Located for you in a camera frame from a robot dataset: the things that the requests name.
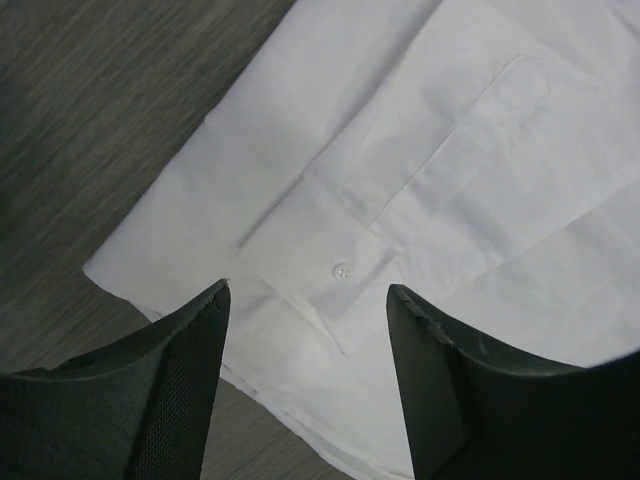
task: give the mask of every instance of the gray wooden surface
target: gray wooden surface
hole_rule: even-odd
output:
[[[0,369],[146,324],[81,274],[293,0],[0,0]],[[206,479],[346,479],[222,382]]]

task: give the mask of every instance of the white fabric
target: white fabric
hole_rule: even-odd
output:
[[[85,272],[152,320],[229,278],[223,377],[412,478],[389,284],[568,363],[640,346],[639,5],[299,0]]]

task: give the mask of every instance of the button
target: button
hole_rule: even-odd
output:
[[[351,275],[351,270],[349,269],[349,265],[346,263],[339,263],[333,269],[333,276],[340,282],[345,281]]]

